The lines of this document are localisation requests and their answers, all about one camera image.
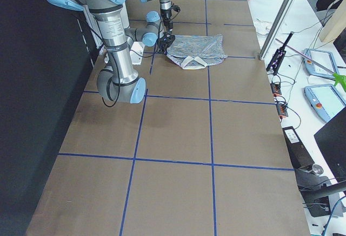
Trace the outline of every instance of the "aluminum pole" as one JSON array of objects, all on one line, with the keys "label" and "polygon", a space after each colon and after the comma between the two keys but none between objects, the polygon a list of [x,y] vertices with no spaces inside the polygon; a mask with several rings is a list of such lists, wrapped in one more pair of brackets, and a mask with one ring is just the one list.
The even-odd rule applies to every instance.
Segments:
[{"label": "aluminum pole", "polygon": [[283,21],[285,20],[286,18],[286,15],[290,9],[290,7],[292,6],[294,0],[284,0],[280,9],[279,9],[279,12],[277,13],[276,15],[276,18],[272,24],[272,27],[268,33],[268,36],[267,36],[267,39],[265,40],[264,42],[264,45],[262,47],[262,50],[259,54],[259,59],[264,59],[265,56],[267,55],[267,52],[271,46],[271,44],[273,43],[278,31],[279,31],[279,28],[281,27]]}]

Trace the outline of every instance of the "screen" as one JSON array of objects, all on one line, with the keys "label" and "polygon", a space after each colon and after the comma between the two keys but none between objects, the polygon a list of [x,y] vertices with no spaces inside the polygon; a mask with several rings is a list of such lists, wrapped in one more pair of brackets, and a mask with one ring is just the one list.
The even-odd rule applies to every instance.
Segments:
[{"label": "screen", "polygon": [[315,134],[315,140],[334,177],[346,176],[346,108]]},{"label": "screen", "polygon": [[[310,50],[310,55],[311,55],[311,59],[321,64],[322,66],[328,68],[330,71],[334,72],[331,58],[328,53]],[[321,67],[318,67],[317,65],[314,65],[314,69],[316,73],[330,75],[329,72],[323,70]]]},{"label": "screen", "polygon": [[334,117],[344,107],[338,95],[336,95],[330,86],[314,87],[311,91],[315,94],[318,101],[322,104],[323,109],[330,117]]}]

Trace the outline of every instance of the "green object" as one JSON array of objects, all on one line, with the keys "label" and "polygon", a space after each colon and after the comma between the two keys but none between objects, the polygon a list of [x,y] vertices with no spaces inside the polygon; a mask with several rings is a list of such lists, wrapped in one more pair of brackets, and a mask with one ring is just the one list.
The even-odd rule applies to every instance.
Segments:
[{"label": "green object", "polygon": [[335,77],[334,86],[337,86],[337,84],[340,83],[342,88],[344,88],[344,91],[346,91],[346,76],[337,73],[333,73],[333,76]]}]

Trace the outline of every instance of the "white table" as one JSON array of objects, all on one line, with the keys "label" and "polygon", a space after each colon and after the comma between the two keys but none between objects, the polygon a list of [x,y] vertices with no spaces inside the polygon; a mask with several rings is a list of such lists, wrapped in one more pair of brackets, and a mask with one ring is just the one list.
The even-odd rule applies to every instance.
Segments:
[{"label": "white table", "polygon": [[[277,15],[277,12],[282,4],[283,0],[250,0],[249,6],[250,11],[252,14],[252,19],[254,23],[258,23],[259,21],[264,21],[272,23]],[[310,7],[307,0],[295,0],[292,8],[290,9],[283,25],[281,26],[281,29],[279,31],[279,34],[277,38],[281,41],[284,41],[288,33],[291,31],[298,32],[305,28],[308,28],[315,23],[318,22],[318,19]],[[312,41],[314,40],[314,37],[316,33],[319,31],[321,27],[321,24],[318,23],[314,25],[313,27],[302,31],[301,33],[296,33],[293,35],[292,39],[289,42],[289,45],[296,50],[302,52],[305,48],[308,48]],[[257,34],[258,41],[260,43],[260,46],[262,47],[265,36]],[[315,48],[318,48],[319,46],[323,45],[319,39],[317,39]],[[265,65],[268,65],[270,62],[272,55],[276,51],[277,48],[279,48],[281,44],[277,41],[275,41],[268,54],[266,55],[264,61]],[[341,56],[339,55],[338,51],[334,47],[334,45],[331,43],[324,45],[320,48],[321,50],[331,51],[334,55],[334,58],[337,62],[338,66],[345,66],[344,61],[342,60]],[[294,55],[295,52],[290,50],[289,48],[286,48],[287,54],[286,56]],[[291,97],[289,101],[289,107],[295,110],[301,117],[302,123],[300,127],[296,130],[298,133],[298,136],[301,138],[302,142],[304,143],[306,149],[308,150],[309,154],[315,161],[315,163],[321,165],[324,169],[323,175],[328,176],[329,178],[333,178],[333,174],[331,173],[327,163],[325,162],[317,144],[314,139],[314,134],[323,127],[325,124],[314,112],[314,110],[311,108],[310,103],[307,101],[306,97],[304,96],[303,88],[305,86],[312,85],[308,82],[309,75],[307,74],[307,71],[305,70],[304,65],[302,65],[301,69],[299,70],[299,67],[301,65],[302,58],[300,56],[292,56],[292,57],[286,57],[280,67],[279,73],[282,75],[286,75],[292,78],[296,77],[296,84],[293,86],[293,89],[291,91]],[[346,74],[345,69],[339,69],[341,74]],[[282,81],[288,81],[292,82],[289,78],[281,77]],[[283,96],[288,100],[289,98],[289,91],[290,91],[291,85],[288,83],[283,83],[281,87],[281,91]],[[346,98],[346,93],[343,91],[342,87],[339,85],[337,86],[338,91],[343,95],[344,98]],[[298,117],[290,110],[288,110],[289,117],[282,120],[282,127],[287,126],[293,126],[297,127],[299,124]],[[323,225],[325,225],[328,217],[319,217],[319,218],[313,218],[308,210],[305,210],[307,221],[309,224],[310,232],[311,234],[321,235]],[[332,233],[338,232],[342,234],[346,234],[346,217],[343,218],[333,218],[330,222],[327,230],[327,235],[332,235]]]}]

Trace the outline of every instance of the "black cable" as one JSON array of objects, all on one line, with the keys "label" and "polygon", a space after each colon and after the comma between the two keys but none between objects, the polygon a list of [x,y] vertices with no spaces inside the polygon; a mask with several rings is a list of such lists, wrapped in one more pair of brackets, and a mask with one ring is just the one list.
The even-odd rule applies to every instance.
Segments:
[{"label": "black cable", "polygon": [[[84,22],[84,23],[88,26],[88,28],[89,28],[89,29],[90,29],[90,30],[102,41],[102,44],[105,45],[103,38],[101,38],[101,37],[99,36],[99,34],[98,34],[97,32],[95,32],[94,29],[92,29],[92,27],[89,26],[89,24],[88,24],[86,21],[79,19],[78,17],[76,17],[76,16],[73,15],[73,14],[72,14],[72,16],[74,16],[76,19],[78,19],[78,20]],[[114,57],[113,53],[110,53],[110,54],[111,54],[111,56],[112,56],[112,58],[113,58],[113,60],[114,60],[115,67],[116,67],[116,69],[117,69],[117,75],[118,75],[118,82],[119,82],[119,84],[118,84],[118,94],[117,94],[117,98],[115,99],[115,101],[114,101],[114,103],[113,103],[112,105],[107,105],[106,102],[104,101],[104,98],[102,97],[102,102],[103,102],[103,104],[104,104],[105,106],[107,106],[108,108],[113,107],[113,106],[117,103],[118,98],[119,98],[119,94],[120,94],[120,74],[119,74],[119,67],[118,67],[118,64],[117,64],[117,62],[116,62],[116,60],[115,60],[115,57]]]},{"label": "black cable", "polygon": [[315,49],[319,49],[319,48],[323,47],[324,45],[327,45],[327,44],[329,44],[330,42],[334,41],[335,39],[336,39],[336,38],[334,38],[333,40],[327,42],[326,44],[320,45],[318,48],[315,48]]},{"label": "black cable", "polygon": [[319,186],[319,185],[321,185],[321,184],[323,184],[323,183],[325,183],[325,182],[327,182],[327,181],[330,181],[330,180],[333,180],[333,179],[339,179],[339,178],[346,178],[346,176],[337,176],[336,178],[326,179],[326,180],[324,180],[324,181],[321,182],[321,183],[317,183],[317,184],[312,185],[312,186],[305,186],[305,187],[303,187],[302,189],[299,189],[299,191],[303,191],[303,190],[305,190],[305,189],[307,189],[307,188]]},{"label": "black cable", "polygon": [[322,23],[322,21],[323,20],[325,20],[326,18],[328,18],[330,15],[332,15],[334,12],[332,12],[331,14],[329,14],[328,16],[325,16],[323,19],[321,19],[320,21],[318,21],[318,22],[316,22],[314,25],[312,25],[312,26],[309,26],[309,27],[307,27],[307,28],[305,28],[305,29],[302,29],[302,30],[300,30],[300,31],[292,31],[294,34],[297,34],[297,33],[301,33],[301,32],[303,32],[303,31],[305,31],[305,30],[307,30],[307,29],[311,29],[313,26],[315,26],[315,25],[317,25],[317,24],[319,24],[319,23],[321,23],[321,24],[323,24]]},{"label": "black cable", "polygon": [[317,40],[318,40],[318,36],[319,36],[319,34],[321,33],[322,29],[323,29],[323,26],[320,27],[320,29],[319,29],[318,32],[316,33],[315,38],[314,38],[315,42],[314,42],[314,40],[312,41],[312,42],[314,43],[314,45],[312,46],[313,49],[315,48],[316,42],[317,42]]},{"label": "black cable", "polygon": [[292,108],[290,108],[290,107],[288,107],[287,106],[287,109],[290,109],[292,112],[294,112],[297,116],[298,116],[298,118],[299,118],[299,125],[296,127],[296,128],[294,128],[294,129],[298,129],[300,126],[301,126],[301,124],[302,124],[302,118],[299,116],[299,114],[297,114],[297,112],[295,111],[295,110],[293,110]]},{"label": "black cable", "polygon": [[74,18],[76,18],[77,20],[79,20],[79,21],[85,23],[85,24],[88,26],[88,28],[89,28],[89,29],[101,40],[102,44],[105,45],[103,38],[101,38],[100,35],[99,35],[96,31],[94,31],[94,29],[92,29],[92,27],[89,26],[89,24],[88,24],[85,20],[80,19],[79,17],[77,17],[77,16],[75,16],[75,15],[73,15],[73,14],[71,14],[71,15],[74,16]]},{"label": "black cable", "polygon": [[279,78],[279,83],[281,83],[281,78],[280,78],[280,76],[274,75],[274,74],[273,74],[273,76],[272,76],[271,82],[273,81],[273,79],[274,79],[275,76]]},{"label": "black cable", "polygon": [[130,51],[132,51],[132,52],[133,52],[133,53],[135,53],[137,56],[140,56],[140,57],[142,57],[142,58],[149,58],[149,57],[153,57],[153,56],[154,56],[154,54],[155,54],[155,52],[153,52],[151,56],[142,56],[142,55],[140,55],[139,53],[135,52],[135,51],[134,51],[134,50],[132,50],[132,49],[130,49]]},{"label": "black cable", "polygon": [[104,101],[104,98],[102,98],[102,102],[105,106],[107,106],[108,108],[112,108],[118,101],[119,99],[119,94],[120,94],[120,74],[119,74],[119,67],[118,67],[118,64],[117,64],[117,61],[115,60],[115,57],[113,55],[113,53],[111,52],[110,55],[112,56],[113,60],[114,60],[114,64],[115,64],[115,67],[117,69],[117,74],[118,74],[118,94],[117,94],[117,97],[114,101],[114,103],[112,105],[107,105],[106,102]]},{"label": "black cable", "polygon": [[171,18],[171,21],[172,21],[173,19],[175,19],[175,18],[179,15],[179,13],[180,13],[180,11],[177,12],[177,14],[176,14],[173,18]]},{"label": "black cable", "polygon": [[290,100],[291,100],[291,93],[292,93],[292,90],[293,90],[293,86],[297,83],[296,82],[296,79],[297,79],[297,76],[298,76],[298,74],[299,74],[299,71],[300,71],[300,69],[301,69],[301,67],[302,67],[302,65],[303,65],[303,60],[302,60],[302,62],[301,62],[301,64],[300,64],[300,66],[299,66],[299,68],[298,68],[298,71],[297,71],[297,73],[296,73],[296,76],[294,77],[294,79],[293,79],[293,84],[292,84],[292,87],[290,88],[290,91],[289,91],[289,96],[288,96],[288,100],[287,100],[287,102],[289,102]]},{"label": "black cable", "polygon": [[280,97],[280,98],[282,98],[282,99],[284,100],[284,102],[285,102],[285,103],[287,103],[286,98],[285,98],[285,97],[283,97],[282,95],[276,95],[276,97]]},{"label": "black cable", "polygon": [[285,56],[285,57],[293,57],[293,56],[300,56],[300,54],[294,54],[294,55]]},{"label": "black cable", "polygon": [[279,74],[279,73],[277,73],[279,76],[282,76],[282,77],[286,77],[286,78],[288,78],[288,79],[291,79],[292,81],[293,81],[293,84],[295,84],[296,83],[296,80],[294,80],[292,77],[289,77],[289,76],[287,76],[287,75],[283,75],[283,74]]}]

